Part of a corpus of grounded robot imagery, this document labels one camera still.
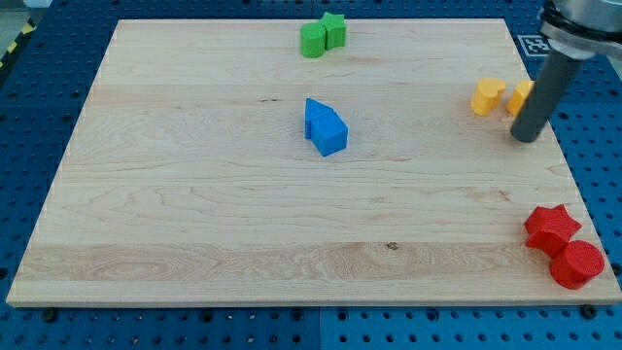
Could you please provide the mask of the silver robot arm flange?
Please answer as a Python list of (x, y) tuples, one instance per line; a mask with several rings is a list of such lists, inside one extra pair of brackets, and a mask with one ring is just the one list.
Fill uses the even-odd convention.
[(621, 0), (545, 0), (538, 19), (548, 60), (621, 59)]

